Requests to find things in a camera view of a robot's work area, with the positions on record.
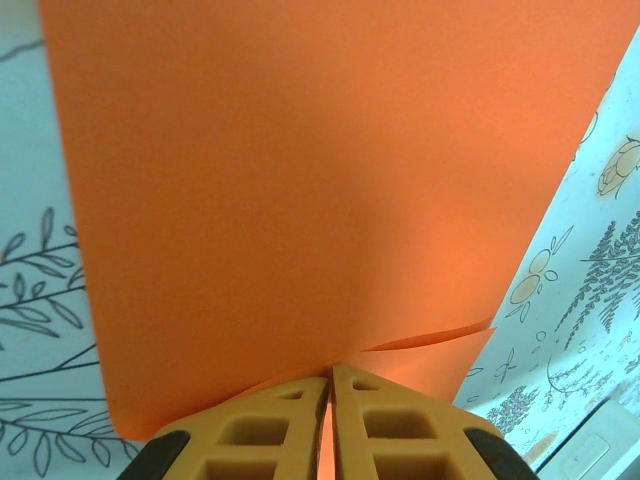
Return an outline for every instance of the branch drawing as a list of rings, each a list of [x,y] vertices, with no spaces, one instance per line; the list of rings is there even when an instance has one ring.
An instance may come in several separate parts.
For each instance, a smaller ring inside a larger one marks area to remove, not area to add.
[[[97,365],[74,363],[82,362],[83,355],[95,347],[94,343],[53,369],[0,378],[0,383]],[[55,407],[47,407],[44,402],[55,402]],[[76,463],[93,458],[104,468],[109,468],[118,451],[133,460],[138,447],[118,436],[104,407],[105,398],[0,397],[0,448],[4,445],[10,456],[28,451],[40,478],[46,477],[56,455]]]
[[[82,402],[82,399],[66,399]],[[0,398],[0,412],[10,412],[12,418],[0,418],[0,445],[15,456],[25,449],[33,468],[40,478],[47,475],[51,459],[60,455],[76,463],[85,463],[90,455],[105,468],[111,465],[114,448],[121,448],[130,460],[138,454],[138,447],[115,433],[108,411],[89,414],[86,408],[37,407],[41,399],[24,399],[19,402]],[[74,421],[68,428],[60,428],[61,420]]]
[[[66,294],[85,289],[84,269],[76,260],[77,233],[65,225],[62,233],[68,240],[51,246],[56,233],[55,211],[51,207],[42,214],[39,233],[39,249],[35,251],[21,252],[28,239],[24,232],[13,235],[0,251],[0,292],[9,298],[0,301],[0,327],[60,338],[57,329],[45,324],[59,320],[84,328],[83,321],[64,301]],[[34,274],[40,278],[29,283],[27,278]]]

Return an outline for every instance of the leaf drawing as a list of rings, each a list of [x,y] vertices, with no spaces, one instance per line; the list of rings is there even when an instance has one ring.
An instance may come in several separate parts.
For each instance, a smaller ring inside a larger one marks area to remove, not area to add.
[[[38,440],[38,445],[36,449],[33,451],[33,465],[35,466],[36,472],[40,475],[41,478],[47,474],[49,470],[49,465],[51,464],[51,440],[45,432],[42,432],[40,435],[40,440]]]
[[[67,235],[69,235],[71,237],[77,237],[78,236],[78,232],[76,232],[76,229],[73,228],[71,225],[65,225],[64,226],[64,233],[66,233]]]
[[[16,273],[16,276],[13,279],[13,294],[19,302],[24,298],[24,290],[24,277],[20,273]]]
[[[111,463],[111,452],[102,441],[94,440],[91,443],[91,450],[103,467],[109,466]]]
[[[30,406],[30,403],[24,402],[0,402],[0,412],[9,412],[11,410],[18,410],[20,408],[26,408]]]
[[[32,322],[49,323],[51,321],[48,315],[32,307],[11,307],[10,310]]]
[[[37,298],[38,295],[40,295],[42,293],[42,290],[44,290],[44,287],[47,285],[46,282],[38,282],[38,283],[34,283],[31,286],[31,296],[33,298]]]
[[[0,325],[7,325],[9,327],[19,328],[21,330],[27,330],[29,332],[39,333],[41,335],[47,335],[48,337],[60,338],[53,330],[43,327],[42,325],[34,325],[33,323],[23,322],[20,320],[11,320],[9,318],[0,317]]]
[[[60,302],[56,302],[55,300],[52,300],[50,298],[47,298],[47,302],[49,302],[49,305],[51,305],[51,308],[53,308],[58,315],[60,315],[63,319],[65,319],[71,325],[73,325],[78,329],[84,328],[82,325],[82,320],[80,320],[80,318],[75,313],[73,313],[69,308],[65,307]]]
[[[75,328],[84,328],[83,321],[72,309],[66,306],[64,297],[61,297],[66,293],[85,288],[84,270],[81,265],[76,265],[76,260],[74,259],[77,253],[73,252],[74,257],[72,259],[69,259],[67,255],[68,249],[78,248],[77,232],[71,225],[65,225],[63,229],[68,236],[66,238],[73,237],[73,240],[67,240],[67,243],[60,245],[52,245],[55,237],[54,220],[54,209],[52,207],[46,208],[39,219],[40,245],[31,252],[22,252],[28,238],[27,234],[23,232],[13,235],[6,243],[4,250],[0,250],[0,267],[8,267],[10,264],[11,267],[22,267],[18,271],[13,269],[10,271],[1,270],[3,277],[7,274],[11,275],[11,281],[0,282],[0,289],[10,289],[9,291],[13,293],[15,298],[13,301],[5,303],[4,306],[0,306],[0,309],[4,309],[3,312],[14,314],[0,317],[0,327],[13,327],[52,338],[60,338],[58,333],[43,325],[56,320],[59,316]],[[20,249],[20,255],[16,255],[18,249]],[[63,273],[65,269],[68,269],[69,273],[73,273],[67,275]],[[47,292],[47,295],[43,295],[47,287],[46,278],[36,278],[31,285],[26,281],[34,274],[63,279],[67,283],[66,289],[51,293]],[[37,303],[29,306],[25,305],[40,299],[48,301],[49,306],[53,309],[53,314],[48,308],[40,308]],[[0,353],[3,351],[5,351],[5,345],[0,339]]]
[[[42,214],[40,223],[40,238],[42,240],[42,250],[46,250],[51,234],[53,233],[53,208],[47,208]]]
[[[109,425],[103,425],[101,427],[94,428],[89,433],[87,433],[87,435],[103,436],[113,432],[115,432],[115,430],[113,429],[113,426],[109,424]]]
[[[20,260],[22,263],[26,263],[27,265],[31,265],[32,267],[37,268],[38,270],[40,270],[42,273],[44,273],[45,275],[49,275],[51,277],[55,277],[55,278],[65,278],[64,275],[62,273],[60,273],[59,271],[48,267],[46,265],[42,265],[41,263],[36,263],[34,261],[31,260],[25,260],[22,259]]]
[[[533,300],[534,295],[539,295],[542,292],[544,281],[555,282],[558,280],[558,273],[550,268],[552,258],[567,241],[572,231],[573,225],[562,234],[560,239],[554,235],[551,238],[550,246],[541,249],[533,257],[525,277],[513,288],[509,295],[509,303],[514,305],[514,308],[506,315],[506,318],[518,313],[520,323],[524,323],[531,309],[531,300]]]
[[[87,411],[82,408],[53,408],[50,410],[41,410],[39,412],[30,413],[29,415],[18,418],[15,423],[49,422],[60,418],[73,417],[82,413],[87,413]]]
[[[68,433],[76,432],[81,428],[87,427],[89,425],[94,425],[99,422],[104,422],[104,421],[109,421],[108,411],[104,411],[104,412],[100,412],[100,413],[96,413],[94,415],[88,416],[84,420],[81,420],[80,422],[76,423],[73,427],[71,427]]]
[[[74,286],[73,285],[74,283],[80,282],[83,278],[84,278],[84,268],[80,267],[75,272],[73,272],[73,274],[69,278],[69,281],[67,282],[67,288],[72,288]]]
[[[583,260],[590,263],[589,270],[555,328],[557,332],[574,310],[582,307],[565,343],[565,350],[596,308],[602,308],[600,323],[609,333],[618,307],[626,295],[640,288],[637,281],[640,275],[640,211],[636,212],[617,238],[614,238],[615,233],[616,222],[612,221],[589,258]],[[640,315],[640,302],[636,302],[636,312]]]
[[[66,258],[60,257],[58,255],[51,255],[48,253],[43,253],[42,255],[40,255],[40,258],[44,258],[45,260],[49,260],[51,263],[54,263],[55,265],[62,267],[62,268],[69,268],[69,267],[73,267],[75,265],[75,263],[73,263],[71,260],[67,260]]]
[[[27,239],[27,236],[24,233],[16,233],[11,239],[7,242],[7,245],[4,247],[2,253],[2,257],[0,258],[2,261],[0,263],[4,263],[9,255],[13,253],[14,250],[19,248],[24,241]]]
[[[56,435],[55,444],[56,447],[58,447],[60,453],[69,460],[78,463],[85,463],[87,461],[84,455],[76,450],[68,440],[65,440],[64,436],[61,433],[58,433]]]
[[[9,445],[7,445],[9,455],[13,457],[20,453],[27,444],[27,440],[29,440],[29,431],[26,428],[23,428],[15,437],[13,437],[13,440],[9,442]]]
[[[618,198],[620,188],[626,179],[639,167],[640,141],[627,135],[626,141],[611,156],[598,179],[600,196],[615,192],[615,198]]]
[[[122,440],[122,448],[124,449],[124,453],[129,457],[129,460],[133,460],[138,455],[139,451],[135,447],[135,445],[127,442],[126,440]]]

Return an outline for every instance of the botanical illustration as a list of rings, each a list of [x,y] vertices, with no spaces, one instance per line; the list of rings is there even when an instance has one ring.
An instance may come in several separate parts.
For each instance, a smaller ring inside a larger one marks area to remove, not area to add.
[[[598,194],[618,192],[631,173],[640,167],[640,140],[627,135],[626,141],[614,153],[598,179]]]
[[[590,264],[589,270],[555,328],[557,332],[564,321],[581,308],[565,343],[565,350],[596,308],[602,308],[599,320],[607,333],[611,331],[618,307],[628,294],[632,294],[637,315],[640,315],[640,285],[636,281],[640,272],[640,211],[636,212],[617,238],[615,233],[616,222],[612,221],[589,258],[582,260]]]
[[[527,276],[513,289],[509,296],[509,303],[514,305],[515,308],[507,314],[507,317],[518,314],[520,323],[524,323],[531,308],[530,299],[532,295],[539,295],[542,292],[545,281],[555,282],[558,280],[558,273],[549,268],[549,262],[558,253],[564,242],[567,241],[572,230],[573,226],[564,232],[559,239],[554,236],[551,239],[549,248],[543,248],[533,257],[529,264]]]
[[[68,294],[85,288],[84,270],[77,263],[77,234],[65,225],[67,240],[51,245],[55,228],[55,212],[48,208],[40,220],[39,248],[26,249],[27,234],[19,232],[0,251],[0,351],[6,347],[2,328],[59,338],[58,322],[84,327],[65,302]]]
[[[613,376],[613,371],[603,374],[600,370],[596,370],[591,362],[586,367],[587,359],[576,362],[571,368],[552,372],[551,361],[552,359],[549,358],[547,362],[549,391],[544,397],[543,411],[547,411],[556,398],[560,398],[558,410],[562,410],[569,397],[575,393],[583,397],[594,395],[601,391]]]
[[[58,227],[52,208],[44,211],[39,227],[37,242],[30,243],[37,243],[37,248],[27,248],[33,237],[18,232],[0,251],[0,340],[4,329],[62,338],[60,325],[82,329],[87,323],[74,311],[70,300],[74,292],[85,290],[76,230],[71,225]],[[0,376],[0,384],[95,368],[95,347],[92,343],[44,370],[5,374]],[[12,348],[17,346],[0,343],[0,355]],[[0,454],[10,457],[29,455],[34,474],[41,478],[47,475],[52,461],[92,461],[108,468],[114,455],[133,459],[138,452],[134,443],[115,433],[103,397],[0,397],[0,449],[6,452]]]
[[[526,385],[516,388],[500,407],[492,408],[487,415],[487,420],[505,435],[522,423],[538,396],[537,388],[525,393],[526,388]]]

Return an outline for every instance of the line drawing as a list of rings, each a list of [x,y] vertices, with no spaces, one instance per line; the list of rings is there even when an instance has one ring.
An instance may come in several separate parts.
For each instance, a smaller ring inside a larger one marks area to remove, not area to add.
[[[627,135],[626,141],[611,156],[598,178],[598,194],[603,197],[610,192],[615,192],[614,198],[618,198],[620,188],[638,168],[640,168],[640,140]]]
[[[524,393],[526,388],[526,385],[516,388],[500,403],[500,407],[492,408],[487,415],[487,420],[505,435],[523,422],[538,396],[537,388]]]
[[[34,237],[18,232],[0,250],[0,333],[6,327],[57,339],[59,322],[79,330],[86,325],[68,300],[86,295],[77,232],[57,226],[55,217],[51,207],[42,213],[36,247],[28,249]],[[6,348],[11,345],[0,344],[0,354]],[[95,367],[95,348],[94,341],[52,368],[0,377],[0,383]],[[117,463],[118,454],[132,460],[139,446],[118,436],[106,405],[95,396],[0,397],[0,449],[11,457],[28,452],[39,478],[46,478],[54,458],[104,468]]]
[[[640,284],[637,282],[640,273],[640,210],[617,238],[614,238],[615,231],[616,222],[611,221],[589,258],[582,260],[590,263],[589,270],[554,330],[558,332],[564,321],[582,305],[582,311],[565,343],[565,350],[569,348],[580,326],[597,307],[602,307],[600,323],[610,333],[618,307],[629,292],[636,294],[633,297],[635,318],[640,316]]]
[[[67,241],[51,246],[54,233],[55,211],[48,207],[40,218],[39,249],[23,253],[28,235],[19,232],[0,251],[0,327],[50,338],[60,338],[55,327],[60,321],[84,328],[78,314],[64,300],[68,294],[85,290],[84,268],[77,259],[77,232],[65,225],[62,234]],[[28,285],[27,271],[30,277],[36,273],[40,278]],[[3,350],[5,346],[0,341],[0,352]]]
[[[587,131],[584,133],[582,140],[580,140],[580,145],[589,140],[589,137],[593,134],[593,131],[596,129],[596,125],[598,124],[598,111],[593,115],[589,126],[587,127]]]
[[[44,46],[44,39],[40,38],[38,40],[34,40],[33,42],[24,43],[22,45],[18,45],[17,47],[13,47],[8,52],[0,54],[0,63],[11,60],[16,55],[19,55],[22,52],[28,52],[29,50],[35,50],[37,48]]]
[[[529,264],[527,276],[511,291],[509,303],[514,305],[515,308],[507,314],[507,318],[519,313],[520,323],[524,323],[531,308],[530,298],[532,295],[539,295],[540,292],[542,292],[544,280],[549,282],[558,280],[558,273],[548,268],[549,262],[567,241],[573,227],[573,225],[569,227],[559,239],[554,236],[551,239],[549,248],[543,248],[533,257],[533,260],[531,260]]]
[[[509,356],[507,357],[507,361],[502,365],[500,365],[496,369],[496,372],[493,374],[495,378],[500,378],[500,383],[504,382],[504,379],[507,376],[507,372],[509,372],[509,370],[513,370],[514,368],[516,368],[516,365],[512,365],[514,354],[515,354],[515,350],[512,348],[509,351]]]

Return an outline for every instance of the fern drawing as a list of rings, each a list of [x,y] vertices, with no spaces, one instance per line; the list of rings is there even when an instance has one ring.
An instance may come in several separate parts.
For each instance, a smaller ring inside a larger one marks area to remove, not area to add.
[[[600,323],[607,333],[618,307],[630,292],[635,292],[633,301],[636,306],[636,318],[640,315],[640,285],[636,280],[640,273],[640,211],[629,222],[617,238],[616,222],[612,221],[588,259],[589,270],[573,301],[562,315],[555,331],[577,309],[581,308],[571,333],[564,346],[569,348],[573,337],[587,317],[596,309],[600,311]]]

